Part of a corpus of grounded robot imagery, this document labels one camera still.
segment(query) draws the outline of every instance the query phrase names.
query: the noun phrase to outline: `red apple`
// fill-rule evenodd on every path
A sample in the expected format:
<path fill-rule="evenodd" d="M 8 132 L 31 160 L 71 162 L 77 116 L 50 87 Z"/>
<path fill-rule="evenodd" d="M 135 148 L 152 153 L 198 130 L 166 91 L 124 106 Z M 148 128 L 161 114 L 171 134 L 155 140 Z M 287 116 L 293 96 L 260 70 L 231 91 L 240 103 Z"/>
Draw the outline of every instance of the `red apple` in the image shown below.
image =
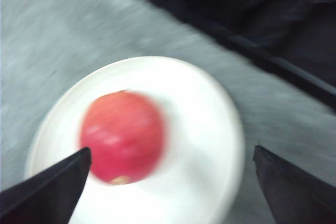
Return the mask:
<path fill-rule="evenodd" d="M 97 98 L 84 118 L 80 147 L 89 147 L 91 171 L 111 184 L 143 179 L 156 167 L 164 146 L 164 122 L 144 95 L 120 91 Z"/>

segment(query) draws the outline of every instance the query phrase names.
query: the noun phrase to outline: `gray carpet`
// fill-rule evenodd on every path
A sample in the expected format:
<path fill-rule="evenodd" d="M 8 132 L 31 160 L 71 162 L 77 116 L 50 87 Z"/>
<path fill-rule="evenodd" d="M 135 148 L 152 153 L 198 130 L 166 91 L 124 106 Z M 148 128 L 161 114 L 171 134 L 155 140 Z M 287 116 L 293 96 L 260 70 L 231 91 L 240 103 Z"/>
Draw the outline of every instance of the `gray carpet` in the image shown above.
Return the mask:
<path fill-rule="evenodd" d="M 223 223 L 274 223 L 252 162 L 256 144 L 336 185 L 328 107 L 145 0 L 1 0 L 1 12 L 1 190 L 23 180 L 34 134 L 66 90 L 104 65 L 143 55 L 199 66 L 237 105 L 246 166 Z"/>

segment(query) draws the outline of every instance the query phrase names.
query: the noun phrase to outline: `floor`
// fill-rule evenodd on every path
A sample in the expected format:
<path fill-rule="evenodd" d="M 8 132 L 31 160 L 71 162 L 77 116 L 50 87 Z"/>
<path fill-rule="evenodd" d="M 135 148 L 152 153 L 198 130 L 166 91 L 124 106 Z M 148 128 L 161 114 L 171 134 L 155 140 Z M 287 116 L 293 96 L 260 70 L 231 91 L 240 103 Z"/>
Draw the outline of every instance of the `floor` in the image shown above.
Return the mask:
<path fill-rule="evenodd" d="M 145 0 L 1 1 L 1 190 L 23 180 L 34 134 L 66 90 L 144 55 L 202 68 L 236 103 L 246 165 L 224 224 L 274 223 L 252 161 L 257 144 L 336 185 L 336 116 L 327 106 Z"/>

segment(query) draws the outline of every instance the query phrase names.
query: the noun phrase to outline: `black object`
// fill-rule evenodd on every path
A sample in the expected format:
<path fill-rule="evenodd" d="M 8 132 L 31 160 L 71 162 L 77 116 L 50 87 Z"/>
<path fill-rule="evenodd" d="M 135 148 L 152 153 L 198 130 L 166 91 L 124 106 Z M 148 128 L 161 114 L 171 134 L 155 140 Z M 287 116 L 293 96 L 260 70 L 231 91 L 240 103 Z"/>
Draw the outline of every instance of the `black object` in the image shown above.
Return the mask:
<path fill-rule="evenodd" d="M 83 191 L 91 165 L 83 148 L 0 194 L 1 224 L 66 224 Z"/>
<path fill-rule="evenodd" d="M 256 146 L 262 192 L 278 224 L 335 224 L 336 188 Z"/>
<path fill-rule="evenodd" d="M 151 0 L 336 108 L 336 0 Z"/>

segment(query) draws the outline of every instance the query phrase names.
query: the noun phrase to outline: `white plate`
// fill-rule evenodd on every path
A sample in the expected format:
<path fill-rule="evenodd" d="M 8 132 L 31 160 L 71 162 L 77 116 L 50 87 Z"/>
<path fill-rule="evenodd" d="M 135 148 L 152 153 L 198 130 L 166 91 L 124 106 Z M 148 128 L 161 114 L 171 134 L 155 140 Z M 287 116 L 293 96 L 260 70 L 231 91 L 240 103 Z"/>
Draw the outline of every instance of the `white plate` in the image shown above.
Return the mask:
<path fill-rule="evenodd" d="M 71 224 L 218 223 L 238 191 L 244 141 L 222 86 L 190 63 L 167 57 L 115 62 L 74 85 L 49 112 L 29 153 L 26 178 L 74 153 L 88 105 L 123 89 L 151 97 L 165 114 L 168 147 L 156 171 L 110 186 L 89 174 Z"/>

